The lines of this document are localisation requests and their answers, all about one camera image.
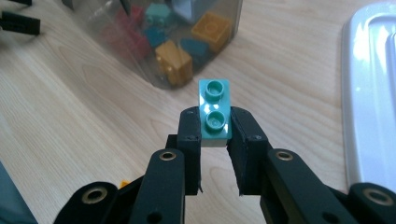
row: lego stud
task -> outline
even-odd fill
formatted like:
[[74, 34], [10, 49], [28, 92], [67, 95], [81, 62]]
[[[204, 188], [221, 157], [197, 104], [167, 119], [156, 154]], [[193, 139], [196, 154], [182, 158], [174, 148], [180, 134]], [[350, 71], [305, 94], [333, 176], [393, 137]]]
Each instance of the lego stud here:
[[209, 22], [206, 26], [205, 26], [205, 31], [207, 34], [213, 34], [215, 33], [217, 30], [219, 29], [218, 25], [215, 22]]
[[94, 187], [85, 191], [82, 195], [82, 202], [93, 204], [101, 202], [107, 196], [107, 189], [104, 187]]
[[165, 26], [165, 20], [164, 20], [164, 19], [159, 19], [159, 20], [158, 20], [158, 25], [159, 25], [160, 27], [164, 27], [164, 26]]
[[154, 23], [154, 19], [152, 19], [152, 17], [146, 17], [146, 22], [148, 25], [152, 25]]
[[217, 80], [207, 83], [205, 89], [205, 99], [207, 101], [218, 101], [224, 93], [224, 85]]
[[218, 133], [225, 125], [225, 116], [219, 111], [212, 111], [206, 116], [206, 128], [209, 132]]

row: orange part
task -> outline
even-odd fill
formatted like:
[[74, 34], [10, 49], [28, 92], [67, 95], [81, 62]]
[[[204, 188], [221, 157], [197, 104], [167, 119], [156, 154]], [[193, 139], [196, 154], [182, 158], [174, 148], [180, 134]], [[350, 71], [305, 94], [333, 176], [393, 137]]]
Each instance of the orange part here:
[[206, 14], [192, 27], [192, 36], [209, 44], [218, 53], [231, 36], [231, 21], [213, 12]]
[[123, 187], [129, 185], [131, 183], [131, 181], [128, 180], [122, 180], [120, 183], [120, 189], [122, 189]]

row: yellow lego brick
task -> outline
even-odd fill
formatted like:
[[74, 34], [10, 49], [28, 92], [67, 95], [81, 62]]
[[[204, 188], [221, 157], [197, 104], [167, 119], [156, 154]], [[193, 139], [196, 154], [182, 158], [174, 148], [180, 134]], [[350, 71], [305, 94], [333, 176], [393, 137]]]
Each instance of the yellow lego brick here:
[[218, 53], [231, 36], [231, 21], [212, 12], [206, 14], [192, 27], [192, 36], [204, 40], [210, 50]]
[[155, 49], [157, 62], [167, 75], [169, 83], [181, 86], [192, 79], [192, 58], [183, 49], [168, 40]]

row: metal screw hole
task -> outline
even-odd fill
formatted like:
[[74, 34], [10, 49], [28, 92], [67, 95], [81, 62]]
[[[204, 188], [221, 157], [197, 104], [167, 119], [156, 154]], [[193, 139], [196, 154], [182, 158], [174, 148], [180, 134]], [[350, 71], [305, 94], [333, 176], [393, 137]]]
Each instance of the metal screw hole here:
[[276, 153], [276, 156], [278, 159], [282, 160], [282, 161], [291, 161], [293, 160], [293, 155], [291, 155], [289, 152], [285, 152], [285, 151], [278, 151]]
[[94, 187], [85, 191], [82, 195], [82, 202], [93, 204], [101, 202], [107, 196], [107, 189], [104, 187]]
[[164, 152], [163, 154], [160, 155], [160, 159], [163, 161], [171, 161], [176, 157], [176, 154], [173, 152]]
[[392, 206], [394, 205], [394, 201], [390, 196], [379, 189], [364, 189], [364, 196], [368, 198], [373, 203], [381, 204], [384, 206]]

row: wooden table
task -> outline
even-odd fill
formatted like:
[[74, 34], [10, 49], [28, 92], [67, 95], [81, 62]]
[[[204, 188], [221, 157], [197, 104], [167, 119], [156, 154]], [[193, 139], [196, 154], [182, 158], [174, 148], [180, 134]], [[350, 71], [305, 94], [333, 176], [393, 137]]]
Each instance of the wooden table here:
[[[200, 78], [228, 78], [274, 147], [300, 154], [327, 185], [346, 190], [341, 33], [373, 0], [245, 0], [239, 32], [194, 80], [163, 91], [85, 35], [57, 1], [3, 10], [41, 19], [42, 34], [0, 34], [0, 159], [39, 223], [80, 187], [118, 185], [146, 171], [179, 113], [197, 105]], [[264, 222], [259, 197], [238, 196], [224, 148], [204, 148], [205, 193], [186, 199], [186, 223]]]

